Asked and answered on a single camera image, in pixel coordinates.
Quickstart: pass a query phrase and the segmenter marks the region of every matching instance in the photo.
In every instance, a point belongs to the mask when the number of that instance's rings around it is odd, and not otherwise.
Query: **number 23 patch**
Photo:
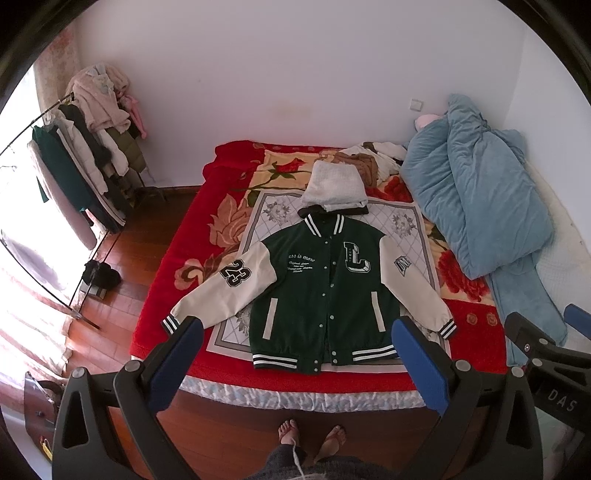
[[[251,269],[245,267],[244,262],[240,258],[237,258],[227,267],[221,269],[220,273],[231,287],[237,287],[252,274]]]

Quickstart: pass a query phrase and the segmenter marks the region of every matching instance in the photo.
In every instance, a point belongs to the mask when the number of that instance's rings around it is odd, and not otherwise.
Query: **pink jacket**
[[[129,113],[117,105],[115,92],[124,92],[129,85],[128,78],[115,67],[99,63],[76,73],[68,84],[68,91],[74,92],[74,104],[80,108],[91,132],[102,128],[115,127],[125,132],[131,122]]]
[[[119,97],[119,103],[129,113],[129,116],[134,121],[135,126],[138,127],[139,133],[142,136],[142,138],[146,138],[148,136],[148,132],[146,132],[146,130],[144,129],[144,123],[142,122],[142,118],[139,115],[139,110],[136,107],[138,101],[131,95],[126,94]]]

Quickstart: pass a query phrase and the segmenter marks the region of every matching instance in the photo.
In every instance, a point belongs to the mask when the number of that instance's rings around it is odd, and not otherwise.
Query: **white sleeve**
[[[185,317],[193,316],[204,328],[211,327],[236,315],[276,280],[269,250],[258,242],[180,299],[162,326],[172,334]]]
[[[388,235],[379,242],[379,258],[382,283],[418,323],[449,338],[457,328],[449,308]]]

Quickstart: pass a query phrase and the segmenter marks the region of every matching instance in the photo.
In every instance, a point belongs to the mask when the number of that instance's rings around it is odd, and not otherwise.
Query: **red rose print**
[[[441,254],[439,262],[437,262],[437,269],[452,293],[462,290],[471,301],[481,301],[482,296],[490,292],[484,278],[470,280],[464,275],[451,250],[446,250]]]
[[[389,200],[391,202],[413,202],[413,196],[410,195],[408,188],[398,175],[388,182],[383,192],[376,187],[365,187],[365,193],[370,197]]]
[[[306,163],[303,160],[300,160],[299,158],[294,158],[292,161],[290,161],[289,163],[286,163],[285,165],[274,165],[275,167],[275,171],[277,173],[294,173],[297,171],[297,169],[300,167],[300,165],[303,165],[304,163]]]
[[[412,195],[410,195],[408,188],[398,175],[388,182],[384,192],[390,195],[395,202],[413,202]]]

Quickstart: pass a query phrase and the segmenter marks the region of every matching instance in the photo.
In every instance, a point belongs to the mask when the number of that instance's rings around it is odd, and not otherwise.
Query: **hanging clothes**
[[[17,262],[27,270],[33,278],[39,282],[39,284],[45,286],[50,285],[57,291],[64,290],[65,286],[60,283],[56,271],[47,265],[41,255],[35,252],[32,248],[13,240],[4,231],[0,232],[0,237],[2,238],[2,243],[4,243],[8,251],[14,255]]]
[[[46,198],[51,198],[56,203],[57,209],[66,219],[68,225],[72,228],[80,242],[88,249],[92,250],[96,246],[96,237],[90,229],[86,217],[76,210],[68,201],[66,195],[61,191],[61,188],[51,175],[46,165],[41,159],[41,151],[37,143],[31,140],[27,144],[27,148],[31,154],[33,169],[37,174],[37,182],[42,188]]]
[[[57,127],[53,126],[50,132],[57,132]],[[107,229],[119,232],[121,227],[100,204],[64,145],[40,127],[33,127],[33,140],[39,146],[43,163],[72,206],[79,212],[89,210]]]
[[[115,127],[123,133],[131,124],[129,113],[119,108],[115,90],[127,88],[129,80],[111,65],[99,63],[76,73],[68,84],[91,132]]]
[[[148,132],[145,130],[144,123],[142,122],[142,118],[139,115],[139,110],[137,107],[139,102],[131,95],[125,94],[119,97],[119,103],[123,109],[129,113],[129,116],[138,129],[140,136],[145,139],[148,136]]]
[[[103,215],[102,213],[99,212],[99,215],[101,215],[101,217],[96,217],[96,218],[111,232],[113,232],[113,233],[119,232],[121,230],[121,226],[125,225],[125,215],[122,212],[120,212],[119,210],[117,210],[115,208],[115,206],[113,205],[113,203],[109,199],[107,199],[104,195],[100,195],[96,191],[94,185],[92,184],[92,182],[88,178],[88,175],[86,174],[86,172],[84,171],[82,166],[77,162],[76,156],[70,150],[70,147],[68,146],[62,132],[59,129],[57,130],[57,138],[59,138],[64,149],[68,153],[69,157],[72,159],[72,162],[74,162],[74,165],[76,165],[76,168],[78,168],[78,171],[80,172],[80,175],[82,175],[82,178],[84,178],[86,183],[90,186],[91,190],[93,190],[96,198],[98,199],[100,205],[102,206],[103,210],[105,211],[106,216],[111,217],[111,219],[106,218],[106,217],[102,216]]]
[[[101,145],[94,135],[88,131],[84,122],[84,116],[76,107],[76,105],[60,105],[59,110],[64,113],[68,120],[74,122],[76,128],[82,129],[80,132],[83,134],[85,140],[88,139],[87,142],[91,142],[89,147],[93,153],[98,152],[99,156],[95,155],[95,165],[100,169],[100,173],[105,181],[105,184],[107,185],[108,191],[105,193],[105,196],[111,200],[111,202],[113,202],[113,205],[115,205],[118,210],[123,212],[126,216],[130,215],[131,212],[133,212],[131,204],[121,193],[117,185],[115,185],[115,183],[113,183],[113,181],[103,171],[103,168],[107,166],[112,159],[111,151],[104,145]]]
[[[84,171],[90,178],[99,194],[106,193],[109,189],[103,178],[103,174],[95,164],[95,158],[84,140],[84,137],[78,130],[74,122],[68,120],[61,110],[55,111],[55,123],[64,136],[70,150],[76,157],[77,162],[84,168]]]
[[[92,205],[94,195],[76,166],[64,155],[60,143],[40,127],[33,127],[33,140],[39,145],[43,163],[72,206],[79,212],[86,210]]]
[[[125,175],[129,170],[129,162],[127,161],[125,154],[115,143],[115,140],[113,140],[104,129],[97,130],[96,135],[99,137],[101,143],[111,151],[111,163],[113,164],[117,175],[120,177]]]
[[[115,128],[108,128],[106,132],[113,138],[117,147],[125,154],[130,168],[137,173],[143,172],[146,168],[146,160],[139,145],[129,132],[119,133]]]
[[[74,126],[80,131],[84,141],[90,148],[92,155],[95,158],[95,165],[102,168],[111,161],[111,152],[108,148],[101,145],[95,136],[86,128],[85,117],[76,105],[60,105],[58,107],[64,116],[74,122]]]

